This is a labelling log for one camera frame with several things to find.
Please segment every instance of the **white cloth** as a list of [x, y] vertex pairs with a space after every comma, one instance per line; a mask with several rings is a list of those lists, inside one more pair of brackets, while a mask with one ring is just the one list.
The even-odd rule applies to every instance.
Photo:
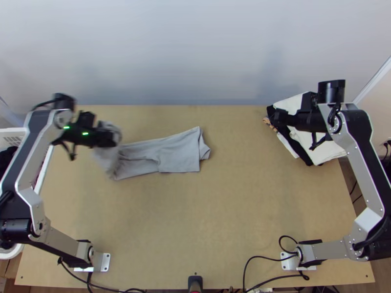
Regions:
[[[300, 109], [302, 106], [302, 96], [303, 94], [300, 94], [276, 102], [273, 104], [273, 107], [284, 109], [288, 111], [289, 115], [295, 115], [297, 110]], [[319, 165], [329, 160], [343, 157], [346, 155], [345, 150], [333, 141], [325, 141], [320, 146], [318, 146], [314, 151], [312, 151], [309, 149], [312, 145], [312, 136], [310, 132], [299, 131], [292, 126], [288, 126], [288, 128], [290, 130], [290, 137], [301, 144], [301, 146], [307, 152], [314, 165]], [[316, 133], [317, 141], [320, 140], [322, 137], [324, 137], [324, 135], [325, 135], [324, 133]], [[293, 151], [293, 149], [289, 146], [287, 140], [285, 140], [285, 143], [284, 141], [282, 141], [282, 143], [285, 145], [285, 147], [291, 152], [291, 154], [295, 158], [298, 157], [297, 154]]]
[[[105, 123], [120, 134], [119, 128]], [[211, 149], [205, 144], [202, 130], [197, 126], [165, 138], [121, 145], [95, 147], [93, 156], [113, 180], [154, 172], [198, 172], [199, 161], [209, 158]]]

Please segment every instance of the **black cloth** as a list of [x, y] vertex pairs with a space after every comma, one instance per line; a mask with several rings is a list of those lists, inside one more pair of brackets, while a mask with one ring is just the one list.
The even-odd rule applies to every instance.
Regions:
[[[276, 110], [273, 106], [267, 107], [266, 110], [267, 110], [267, 116], [269, 116], [269, 118], [273, 117], [274, 112], [276, 112]], [[293, 150], [297, 153], [297, 155], [304, 161], [304, 163], [307, 166], [312, 166], [314, 164], [312, 162], [311, 158], [309, 157], [309, 155], [307, 154], [307, 152], [305, 151], [305, 149], [302, 147], [302, 145], [298, 141], [295, 141], [294, 139], [292, 139], [290, 137], [290, 135], [289, 135], [290, 130], [287, 126], [282, 126], [282, 127], [275, 126], [275, 125], [273, 125], [273, 126], [288, 141], [288, 143], [293, 148]]]
[[17, 149], [17, 146], [10, 146], [8, 149], [0, 152], [0, 178], [3, 177]]

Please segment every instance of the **black cable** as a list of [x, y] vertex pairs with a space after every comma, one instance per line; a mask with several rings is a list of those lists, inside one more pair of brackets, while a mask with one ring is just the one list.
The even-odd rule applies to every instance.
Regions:
[[360, 197], [362, 197], [363, 195], [361, 194], [359, 197], [357, 197], [355, 200], [353, 200], [352, 204], [354, 204], [356, 201], [359, 200]]
[[336, 293], [340, 293], [338, 289], [333, 285], [333, 289], [336, 291]]
[[91, 283], [91, 278], [92, 278], [92, 272], [88, 272], [88, 277], [87, 277], [87, 290], [89, 293], [94, 293], [92, 292], [92, 289], [91, 287], [89, 286], [89, 284]]
[[285, 279], [285, 278], [293, 278], [293, 277], [302, 277], [304, 280], [308, 281], [309, 280], [309, 276], [303, 274], [302, 271], [299, 271], [299, 274], [295, 274], [295, 275], [287, 275], [287, 276], [279, 276], [279, 277], [275, 277], [275, 278], [271, 278], [269, 280], [266, 280], [262, 283], [259, 283], [259, 284], [256, 284], [254, 287], [251, 287], [249, 290], [246, 290], [246, 291], [243, 291], [244, 293], [247, 293], [251, 290], [254, 290], [256, 288], [259, 288], [260, 286], [263, 286], [267, 283], [270, 283], [272, 281], [275, 281], [275, 280], [280, 280], [280, 279]]
[[252, 256], [248, 259], [248, 261], [246, 262], [246, 265], [244, 266], [244, 270], [243, 270], [243, 293], [246, 293], [246, 286], [245, 286], [245, 281], [246, 281], [246, 270], [247, 270], [247, 266], [248, 264], [250, 263], [250, 261], [254, 258], [263, 258], [263, 259], [267, 259], [267, 260], [271, 260], [271, 261], [283, 261], [283, 260], [287, 260], [289, 258], [292, 258], [292, 257], [295, 257], [297, 256], [297, 253], [294, 254], [294, 255], [291, 255], [289, 257], [286, 257], [286, 258], [282, 258], [282, 259], [275, 259], [275, 258], [270, 258], [270, 257], [266, 257], [266, 256], [261, 256], [261, 255], [255, 255], [255, 256]]
[[145, 290], [141, 290], [141, 289], [138, 289], [138, 288], [130, 288], [130, 289], [127, 289], [126, 291], [121, 291], [121, 290], [115, 290], [115, 289], [110, 289], [110, 288], [106, 288], [106, 287], [102, 287], [102, 286], [98, 286], [98, 285], [95, 285], [95, 284], [92, 284], [91, 282], [88, 282], [88, 281], [84, 281], [82, 278], [79, 278], [78, 276], [75, 276], [70, 270], [68, 270], [68, 268], [64, 265], [63, 261], [61, 258], [59, 258], [58, 260], [58, 263], [62, 265], [62, 267], [66, 270], [66, 272], [68, 274], [70, 274], [72, 277], [74, 277], [76, 280], [79, 280], [80, 282], [84, 283], [87, 285], [87, 288], [89, 288], [89, 286], [92, 286], [92, 287], [96, 287], [96, 288], [99, 288], [99, 289], [102, 289], [102, 290], [107, 290], [107, 291], [110, 291], [110, 292], [114, 292], [114, 293], [129, 293], [131, 291], [136, 291], [137, 293], [148, 293], [146, 292]]
[[43, 103], [36, 104], [36, 105], [31, 109], [31, 111], [34, 111], [34, 110], [36, 110], [36, 109], [39, 108], [39, 107], [46, 106], [47, 104], [54, 103], [55, 101], [57, 101], [57, 100], [53, 99], [53, 100], [49, 100], [49, 101], [46, 101], [46, 102], [43, 102]]
[[290, 254], [295, 254], [295, 255], [297, 255], [297, 252], [295, 252], [295, 251], [287, 251], [284, 247], [282, 247], [282, 245], [281, 245], [281, 240], [283, 240], [284, 238], [289, 238], [289, 239], [293, 240], [293, 241], [297, 244], [297, 241], [296, 241], [294, 238], [292, 238], [291, 236], [283, 235], [283, 236], [281, 236], [281, 237], [278, 239], [278, 244], [279, 244], [280, 248], [281, 248], [283, 251], [285, 251], [286, 253], [290, 253]]
[[353, 193], [354, 189], [356, 188], [356, 185], [357, 185], [357, 180], [356, 180], [356, 182], [354, 183], [354, 185], [353, 185], [353, 187], [352, 187], [352, 189], [351, 189], [351, 192], [349, 192], [349, 195], [351, 195], [351, 194]]
[[386, 147], [386, 155], [384, 156], [384, 158], [382, 159], [382, 163], [384, 163], [384, 161], [387, 159], [387, 156], [388, 156], [388, 143], [383, 143], [383, 145]]

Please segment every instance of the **black robot arm segment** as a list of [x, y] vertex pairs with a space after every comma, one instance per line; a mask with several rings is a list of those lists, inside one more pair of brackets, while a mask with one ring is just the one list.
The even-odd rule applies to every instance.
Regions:
[[[38, 109], [48, 105], [52, 108]], [[103, 141], [105, 146], [116, 145], [110, 140], [112, 136], [93, 127], [93, 119], [88, 125], [80, 125], [79, 120], [72, 124], [74, 106], [73, 98], [56, 94], [53, 100], [28, 113], [24, 123], [26, 135], [0, 181], [0, 238], [3, 242], [30, 244], [56, 254], [73, 268], [105, 272], [109, 254], [94, 252], [88, 240], [75, 240], [51, 227], [43, 201], [32, 188], [51, 144], [71, 141], [93, 147]], [[70, 125], [76, 125], [76, 129], [64, 135]], [[85, 126], [94, 135], [93, 139], [82, 141], [79, 138], [87, 129]]]

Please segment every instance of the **tan tabletop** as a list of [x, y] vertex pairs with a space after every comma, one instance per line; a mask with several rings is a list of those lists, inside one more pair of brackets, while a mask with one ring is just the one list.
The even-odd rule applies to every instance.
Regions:
[[[81, 106], [121, 127], [124, 143], [169, 136], [200, 126], [211, 157], [201, 172], [148, 174], [112, 181], [79, 147], [70, 162], [57, 147], [41, 192], [52, 226], [111, 253], [109, 272], [92, 280], [117, 289], [241, 288], [253, 255], [278, 258], [278, 238], [340, 239], [353, 206], [337, 160], [307, 167], [294, 159], [262, 119], [261, 106]], [[287, 242], [287, 248], [293, 244]], [[280, 263], [253, 260], [246, 286], [284, 274]], [[325, 261], [309, 281], [289, 278], [269, 287], [374, 282], [370, 263]], [[79, 276], [86, 278], [86, 273]], [[84, 288], [57, 257], [26, 246], [17, 284]]]

